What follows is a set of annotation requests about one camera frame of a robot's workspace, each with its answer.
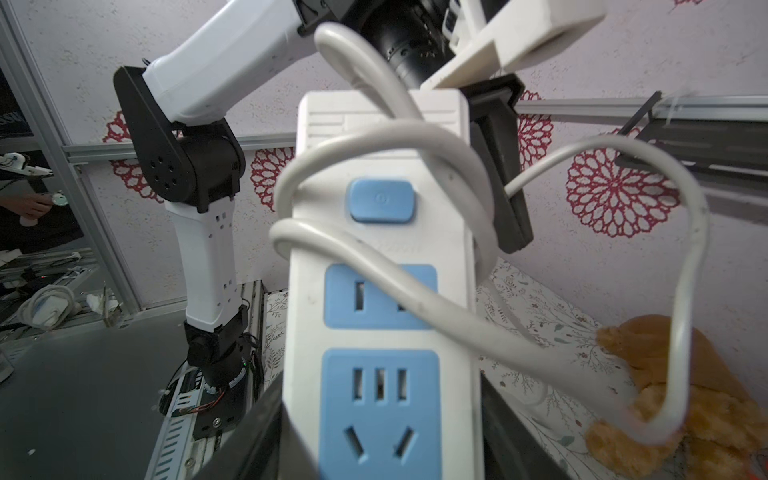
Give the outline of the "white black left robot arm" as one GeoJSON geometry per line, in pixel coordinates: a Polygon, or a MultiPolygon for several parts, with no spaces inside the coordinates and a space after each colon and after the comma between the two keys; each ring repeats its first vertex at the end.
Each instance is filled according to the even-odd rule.
{"type": "Polygon", "coordinates": [[[172,212],[187,288],[187,361],[207,386],[195,435],[233,428],[246,384],[263,383],[234,293],[230,218],[245,156],[226,113],[313,52],[310,37],[337,22],[365,40],[411,88],[454,55],[457,1],[231,1],[172,53],[113,79],[145,179],[172,212]]]}

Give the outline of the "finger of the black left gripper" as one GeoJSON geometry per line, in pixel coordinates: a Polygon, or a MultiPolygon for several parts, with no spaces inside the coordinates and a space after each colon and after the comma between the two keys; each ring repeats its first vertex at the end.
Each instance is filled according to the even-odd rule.
{"type": "Polygon", "coordinates": [[[508,197],[505,192],[505,186],[522,173],[514,107],[523,91],[515,74],[461,89],[469,102],[471,146],[491,181],[499,249],[506,254],[522,250],[534,239],[524,194],[508,197]]]}

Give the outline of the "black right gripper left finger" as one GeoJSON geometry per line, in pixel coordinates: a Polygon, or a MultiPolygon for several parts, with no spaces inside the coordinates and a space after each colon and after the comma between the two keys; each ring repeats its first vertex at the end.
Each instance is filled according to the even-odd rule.
{"type": "Polygon", "coordinates": [[[318,465],[283,402],[278,374],[197,479],[316,479],[318,465]]]}

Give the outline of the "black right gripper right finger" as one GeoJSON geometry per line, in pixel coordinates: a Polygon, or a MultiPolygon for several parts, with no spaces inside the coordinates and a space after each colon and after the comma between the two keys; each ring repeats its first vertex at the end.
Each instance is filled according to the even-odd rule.
{"type": "Polygon", "coordinates": [[[569,479],[484,374],[481,375],[481,411],[486,479],[569,479]]]}

